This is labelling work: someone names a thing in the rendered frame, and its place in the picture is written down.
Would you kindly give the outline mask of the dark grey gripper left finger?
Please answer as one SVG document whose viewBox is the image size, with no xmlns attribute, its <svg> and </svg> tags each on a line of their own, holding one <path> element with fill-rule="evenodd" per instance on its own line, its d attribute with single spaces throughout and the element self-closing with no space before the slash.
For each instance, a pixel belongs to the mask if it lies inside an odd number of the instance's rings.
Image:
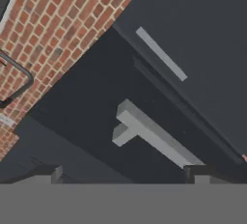
<svg viewBox="0 0 247 224">
<path fill-rule="evenodd" d="M 23 182 L 31 179 L 47 180 L 56 183 L 63 175 L 63 167 L 58 165 L 41 165 L 31 170 L 27 174 L 12 179 L 5 180 L 4 183 Z"/>
</svg>

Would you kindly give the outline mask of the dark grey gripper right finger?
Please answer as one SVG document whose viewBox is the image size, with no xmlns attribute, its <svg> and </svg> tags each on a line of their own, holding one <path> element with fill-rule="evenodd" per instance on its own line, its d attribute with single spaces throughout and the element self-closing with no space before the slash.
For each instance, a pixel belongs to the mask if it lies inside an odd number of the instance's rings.
<svg viewBox="0 0 247 224">
<path fill-rule="evenodd" d="M 237 170 L 220 169 L 208 165 L 183 167 L 188 184 L 247 184 L 247 176 Z"/>
</svg>

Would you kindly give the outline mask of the dark grey cabinet panel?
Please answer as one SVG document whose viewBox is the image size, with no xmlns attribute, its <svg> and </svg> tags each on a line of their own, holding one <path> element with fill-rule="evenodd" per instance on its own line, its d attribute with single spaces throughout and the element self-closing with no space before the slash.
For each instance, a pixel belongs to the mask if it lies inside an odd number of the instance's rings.
<svg viewBox="0 0 247 224">
<path fill-rule="evenodd" d="M 63 167 L 64 183 L 131 183 L 129 178 L 33 118 L 25 118 L 15 133 L 18 141 L 0 162 L 0 182 L 38 166 L 55 165 Z"/>
</svg>

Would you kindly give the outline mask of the dark grey cabinet door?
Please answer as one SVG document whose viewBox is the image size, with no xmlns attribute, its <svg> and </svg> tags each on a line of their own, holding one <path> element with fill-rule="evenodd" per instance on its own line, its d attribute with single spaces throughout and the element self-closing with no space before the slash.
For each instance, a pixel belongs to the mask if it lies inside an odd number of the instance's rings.
<svg viewBox="0 0 247 224">
<path fill-rule="evenodd" d="M 184 171 L 140 136 L 113 143 L 118 105 L 129 99 L 204 165 L 237 170 L 218 135 L 115 29 L 109 29 L 32 108 L 41 125 L 137 183 L 183 183 Z"/>
</svg>

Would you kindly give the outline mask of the dark grey cabinet front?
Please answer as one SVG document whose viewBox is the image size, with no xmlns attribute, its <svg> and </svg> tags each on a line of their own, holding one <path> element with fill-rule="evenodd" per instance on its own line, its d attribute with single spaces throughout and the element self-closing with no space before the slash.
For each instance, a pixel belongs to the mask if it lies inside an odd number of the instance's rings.
<svg viewBox="0 0 247 224">
<path fill-rule="evenodd" d="M 247 0 L 132 0 L 115 29 L 218 135 L 247 155 Z M 143 27 L 185 72 L 177 76 L 138 37 Z"/>
</svg>

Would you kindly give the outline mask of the black curved tap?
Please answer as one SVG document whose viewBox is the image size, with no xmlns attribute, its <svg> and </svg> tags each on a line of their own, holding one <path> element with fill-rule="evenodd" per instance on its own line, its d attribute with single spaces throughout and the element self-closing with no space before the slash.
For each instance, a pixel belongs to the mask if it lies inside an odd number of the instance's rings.
<svg viewBox="0 0 247 224">
<path fill-rule="evenodd" d="M 1 49 L 0 49 L 0 57 L 3 58 L 5 61 L 7 61 L 12 66 L 14 66 L 16 69 L 20 70 L 28 78 L 28 81 L 22 87 L 17 89 L 14 93 L 12 93 L 5 100 L 0 100 L 0 109 L 4 109 L 33 85 L 34 77 L 30 71 L 22 67 L 17 61 L 13 60 L 9 55 L 7 55 Z"/>
</svg>

